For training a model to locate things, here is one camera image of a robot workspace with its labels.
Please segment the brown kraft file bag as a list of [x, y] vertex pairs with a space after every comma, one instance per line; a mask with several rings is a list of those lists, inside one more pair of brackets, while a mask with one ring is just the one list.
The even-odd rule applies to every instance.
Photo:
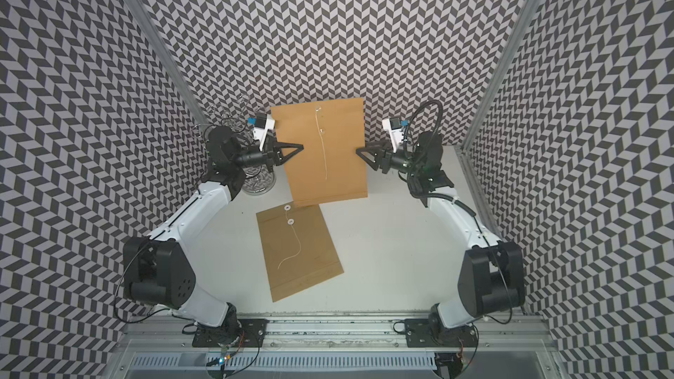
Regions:
[[277, 140], [304, 150], [284, 164], [297, 207], [366, 198], [364, 101], [344, 98], [271, 109]]

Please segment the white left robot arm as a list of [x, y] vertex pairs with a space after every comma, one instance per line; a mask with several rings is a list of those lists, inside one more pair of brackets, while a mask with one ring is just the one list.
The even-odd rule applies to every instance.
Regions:
[[244, 144], [228, 126], [205, 137], [208, 170], [196, 191], [167, 221], [123, 247], [123, 278], [114, 293], [144, 305], [163, 305], [207, 327], [221, 327], [232, 306], [198, 282], [194, 250], [215, 216], [240, 193], [246, 168], [272, 169], [301, 153], [303, 145], [279, 142], [266, 128], [254, 129], [256, 144]]

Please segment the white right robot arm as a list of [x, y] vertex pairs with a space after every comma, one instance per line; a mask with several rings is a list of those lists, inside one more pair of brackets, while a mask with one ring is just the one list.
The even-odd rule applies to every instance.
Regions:
[[525, 270], [521, 247], [491, 232], [477, 213], [463, 201], [442, 168], [442, 140], [430, 132], [406, 150], [389, 140], [356, 149], [356, 155], [373, 170], [397, 170], [410, 195], [442, 221], [463, 256], [457, 292], [431, 310], [430, 321], [446, 331], [508, 312], [525, 303]]

